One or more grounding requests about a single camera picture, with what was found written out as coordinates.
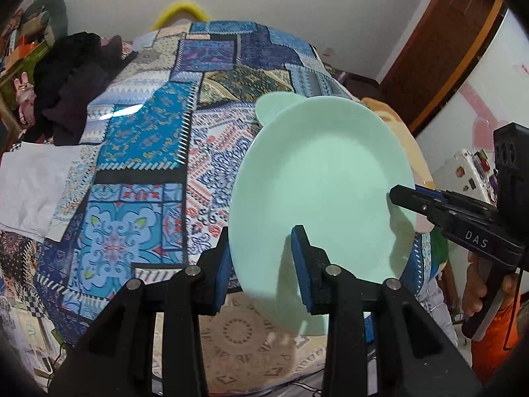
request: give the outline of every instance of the hand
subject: hand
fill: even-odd
[[[485,285],[485,282],[483,282],[483,279],[481,279],[478,273],[478,258],[475,253],[468,253],[468,262],[470,262],[470,265],[467,269],[467,284],[465,285],[463,300],[461,302],[463,312],[468,317],[471,317],[481,310],[483,303],[480,298],[485,297],[487,294],[487,285]],[[502,289],[505,293],[505,299],[500,310],[507,309],[514,301],[517,282],[517,274],[507,275],[503,278]]]

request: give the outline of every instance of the black cloth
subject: black cloth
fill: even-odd
[[[54,136],[57,146],[78,144],[86,123],[86,106],[101,94],[136,52],[121,59],[121,37],[107,46],[93,33],[77,33],[57,40],[35,66],[35,125],[24,141]]]

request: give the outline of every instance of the mint green plate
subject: mint green plate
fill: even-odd
[[[294,334],[327,334],[328,318],[301,301],[290,251],[297,224],[356,277],[400,277],[415,214],[389,201],[397,184],[415,186],[406,154],[361,104],[313,97],[269,121],[244,156],[229,207],[233,265],[257,311]]]

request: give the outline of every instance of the blue gripper pad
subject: blue gripper pad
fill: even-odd
[[[294,266],[296,268],[296,275],[298,278],[298,284],[300,285],[300,294],[303,304],[307,307],[307,312],[310,313],[312,309],[312,294],[310,292],[310,276],[308,274],[307,264],[305,262],[305,256],[303,255],[301,243],[295,232],[295,228],[292,228],[290,232],[290,249],[292,250],[292,257],[294,259]]]
[[[229,276],[232,270],[231,254],[229,252],[229,243],[226,243],[222,253],[219,270],[215,276],[215,309],[218,312],[226,300],[228,292]]]

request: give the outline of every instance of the white cloth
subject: white cloth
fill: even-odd
[[[82,146],[22,143],[2,156],[0,230],[42,242]]]

